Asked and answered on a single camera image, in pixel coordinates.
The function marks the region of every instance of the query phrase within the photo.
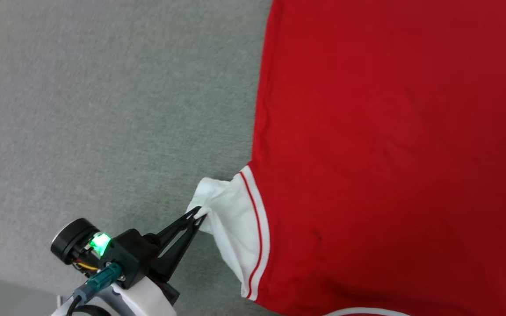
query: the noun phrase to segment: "white stripe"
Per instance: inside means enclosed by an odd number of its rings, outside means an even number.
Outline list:
[[[404,314],[403,312],[394,312],[393,310],[382,309],[382,308],[366,308],[366,307],[353,307],[353,308],[345,308],[336,310],[335,312],[330,312],[324,316],[344,316],[344,315],[353,315],[353,314],[373,314],[380,316],[409,316],[408,314]]]
[[[265,205],[263,204],[261,193],[259,193],[257,184],[255,183],[255,178],[253,178],[251,168],[249,168],[249,166],[245,166],[241,172],[243,172],[243,176],[247,181],[249,191],[251,192],[251,196],[253,197],[255,206],[257,207],[257,216],[259,216],[259,226],[261,228],[261,244],[263,246],[263,252],[261,253],[261,258],[259,259],[259,267],[255,271],[255,274],[253,274],[253,279],[251,279],[251,296],[249,296],[249,300],[255,301],[257,300],[257,295],[259,294],[258,291],[261,276],[263,276],[265,268],[267,267],[267,262],[269,260],[271,239],[269,235],[269,221],[267,220],[267,212],[265,211]]]

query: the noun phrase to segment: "robotic arm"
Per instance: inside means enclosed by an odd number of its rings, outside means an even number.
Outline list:
[[[103,308],[86,305],[95,296],[122,316],[175,316],[179,292],[167,282],[205,218],[194,218],[200,208],[144,236],[130,229],[110,238],[85,218],[70,223],[54,238],[51,251],[88,280],[52,316],[108,316]]]

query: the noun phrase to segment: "gray carpet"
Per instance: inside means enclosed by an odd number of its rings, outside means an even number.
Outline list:
[[[0,1],[0,278],[70,294],[50,253],[84,216],[158,232],[249,160],[269,0]],[[181,315],[258,315],[213,239],[171,279]]]

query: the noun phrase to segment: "teal connector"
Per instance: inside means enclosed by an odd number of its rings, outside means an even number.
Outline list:
[[[85,284],[76,288],[73,297],[81,297],[79,305],[84,305],[89,302],[100,290],[110,286],[122,274],[122,268],[111,262],[106,268],[91,276]]]

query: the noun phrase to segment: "red fabric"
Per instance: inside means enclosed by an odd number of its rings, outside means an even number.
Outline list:
[[[275,0],[257,303],[506,316],[506,0]]]

